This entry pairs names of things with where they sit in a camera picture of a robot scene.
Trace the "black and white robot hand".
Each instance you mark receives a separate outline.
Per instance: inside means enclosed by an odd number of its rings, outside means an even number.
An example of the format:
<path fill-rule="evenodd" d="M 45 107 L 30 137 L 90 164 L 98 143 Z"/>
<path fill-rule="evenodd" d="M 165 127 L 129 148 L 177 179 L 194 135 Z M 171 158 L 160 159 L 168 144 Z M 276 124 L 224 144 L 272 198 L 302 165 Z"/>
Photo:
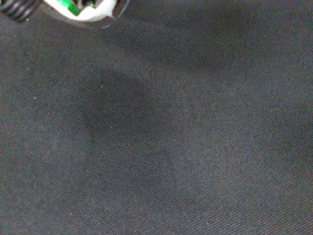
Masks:
<path fill-rule="evenodd" d="M 115 0 L 2 0 L 0 12 L 16 22 L 24 22 L 41 4 L 77 22 L 95 22 L 111 17 Z"/>

